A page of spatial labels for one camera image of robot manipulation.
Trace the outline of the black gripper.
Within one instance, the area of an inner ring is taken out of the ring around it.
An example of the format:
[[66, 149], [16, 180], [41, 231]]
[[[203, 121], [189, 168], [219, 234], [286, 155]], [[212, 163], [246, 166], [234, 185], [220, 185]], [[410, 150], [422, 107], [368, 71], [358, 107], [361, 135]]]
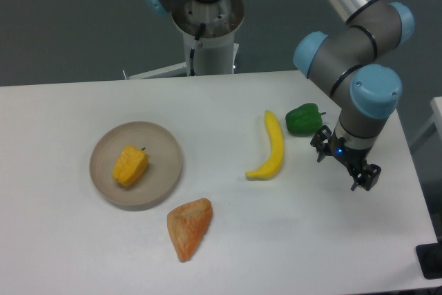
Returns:
[[333, 156], [348, 171], [353, 178], [351, 190], [357, 187], [370, 191], [378, 182], [382, 168], [376, 164], [367, 163], [367, 155], [371, 148], [354, 149], [345, 145], [343, 137], [332, 137], [328, 126], [322, 126], [312, 137], [310, 145], [317, 152], [317, 162], [321, 162], [327, 156]]

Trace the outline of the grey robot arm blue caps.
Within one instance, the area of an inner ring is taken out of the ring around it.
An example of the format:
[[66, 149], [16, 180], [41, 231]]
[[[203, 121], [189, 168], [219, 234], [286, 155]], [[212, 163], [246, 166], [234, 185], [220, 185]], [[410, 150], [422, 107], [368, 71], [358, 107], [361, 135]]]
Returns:
[[[158, 15], [171, 14], [182, 33], [186, 72], [233, 72], [233, 38], [244, 18], [241, 0], [146, 0]], [[401, 3], [384, 0], [329, 0], [347, 28], [337, 37], [312, 32], [296, 47], [293, 62], [341, 109], [334, 129], [311, 135], [318, 159], [332, 156], [355, 187], [370, 190], [381, 168], [367, 162], [377, 137], [401, 97], [402, 83], [376, 60], [414, 32], [414, 17]]]

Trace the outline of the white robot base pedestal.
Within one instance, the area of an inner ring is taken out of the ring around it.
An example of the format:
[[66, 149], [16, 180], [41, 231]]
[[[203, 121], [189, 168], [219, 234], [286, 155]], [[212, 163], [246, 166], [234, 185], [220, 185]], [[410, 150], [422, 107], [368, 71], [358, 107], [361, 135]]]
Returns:
[[239, 44], [235, 33], [244, 19], [242, 0], [190, 1], [172, 13], [182, 34], [185, 61], [125, 77], [126, 80], [232, 74]]

